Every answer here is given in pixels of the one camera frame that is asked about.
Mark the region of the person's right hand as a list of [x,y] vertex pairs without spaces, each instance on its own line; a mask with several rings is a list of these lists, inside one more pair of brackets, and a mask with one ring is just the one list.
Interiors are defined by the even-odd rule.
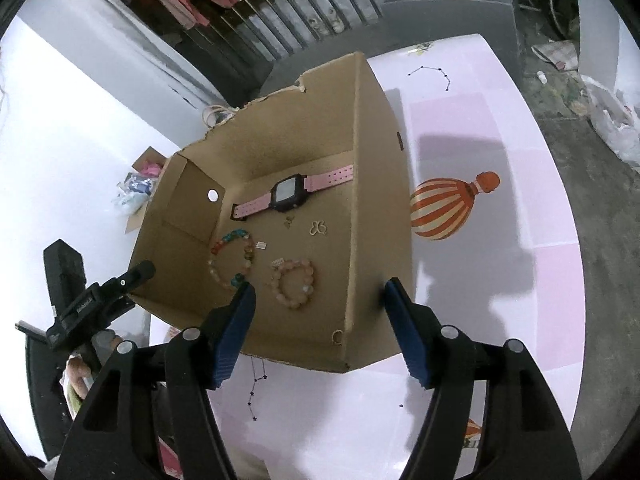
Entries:
[[71,356],[67,360],[65,376],[74,396],[81,401],[85,400],[93,385],[94,377],[92,369],[81,356]]

